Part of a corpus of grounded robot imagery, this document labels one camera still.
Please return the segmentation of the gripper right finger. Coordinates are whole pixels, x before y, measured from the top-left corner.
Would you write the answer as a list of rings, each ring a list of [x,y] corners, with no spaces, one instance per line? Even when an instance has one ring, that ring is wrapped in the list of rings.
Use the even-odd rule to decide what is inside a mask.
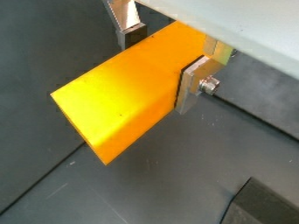
[[[211,36],[206,36],[202,56],[190,63],[181,74],[174,108],[183,115],[197,104],[201,94],[214,95],[221,81],[214,75],[229,64],[233,47]]]

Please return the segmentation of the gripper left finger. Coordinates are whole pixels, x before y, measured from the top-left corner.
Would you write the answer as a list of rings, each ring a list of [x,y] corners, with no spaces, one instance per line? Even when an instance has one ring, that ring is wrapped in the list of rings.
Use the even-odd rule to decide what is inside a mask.
[[[118,44],[126,50],[147,38],[147,26],[141,21],[135,0],[102,0],[117,27]]]

